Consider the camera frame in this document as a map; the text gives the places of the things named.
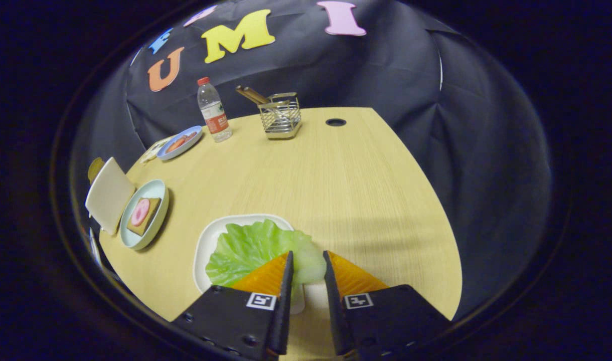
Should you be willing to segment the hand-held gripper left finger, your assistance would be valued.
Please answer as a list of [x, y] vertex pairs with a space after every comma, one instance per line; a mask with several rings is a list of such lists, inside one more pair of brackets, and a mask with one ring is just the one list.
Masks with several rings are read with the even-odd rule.
[[272, 262], [280, 267], [277, 295], [210, 286], [172, 325], [226, 360], [277, 360], [287, 354], [293, 253]]

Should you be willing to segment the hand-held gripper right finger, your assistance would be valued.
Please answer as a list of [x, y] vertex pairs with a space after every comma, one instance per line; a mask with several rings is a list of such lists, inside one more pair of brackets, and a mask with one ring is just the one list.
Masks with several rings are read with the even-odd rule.
[[324, 251], [331, 334], [340, 360], [410, 360], [452, 322], [410, 285], [384, 285]]

